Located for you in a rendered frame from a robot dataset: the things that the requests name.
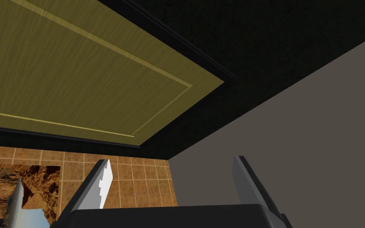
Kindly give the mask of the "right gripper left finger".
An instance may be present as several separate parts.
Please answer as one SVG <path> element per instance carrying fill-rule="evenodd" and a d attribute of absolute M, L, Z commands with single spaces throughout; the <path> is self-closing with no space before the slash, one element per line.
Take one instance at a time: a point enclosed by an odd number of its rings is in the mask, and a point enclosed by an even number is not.
<path fill-rule="evenodd" d="M 102 209 L 112 180 L 110 161 L 108 159 L 99 160 L 72 196 L 63 213 L 83 209 Z"/>

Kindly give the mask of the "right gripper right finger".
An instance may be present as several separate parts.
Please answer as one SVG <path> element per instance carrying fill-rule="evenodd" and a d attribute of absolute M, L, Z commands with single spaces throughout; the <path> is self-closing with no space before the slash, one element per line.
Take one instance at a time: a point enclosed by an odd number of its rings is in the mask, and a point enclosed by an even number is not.
<path fill-rule="evenodd" d="M 283 218 L 244 156 L 235 156 L 232 177 L 241 204 L 261 204 L 278 218 Z"/>

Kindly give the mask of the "brown rocky landscape picture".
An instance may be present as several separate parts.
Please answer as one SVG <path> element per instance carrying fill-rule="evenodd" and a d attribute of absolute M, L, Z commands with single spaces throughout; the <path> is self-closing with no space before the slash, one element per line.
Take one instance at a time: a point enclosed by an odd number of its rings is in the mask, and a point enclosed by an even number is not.
<path fill-rule="evenodd" d="M 41 209 L 49 226 L 57 221 L 59 180 L 59 166 L 0 164 L 0 228 L 14 228 L 19 209 Z"/>

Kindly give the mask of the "olive wooden door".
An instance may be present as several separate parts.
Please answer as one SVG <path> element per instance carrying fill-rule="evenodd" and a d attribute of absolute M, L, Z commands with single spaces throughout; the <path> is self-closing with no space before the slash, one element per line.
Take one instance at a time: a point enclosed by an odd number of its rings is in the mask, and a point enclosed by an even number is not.
<path fill-rule="evenodd" d="M 0 0 L 0 128 L 140 146 L 222 84 L 97 0 Z"/>

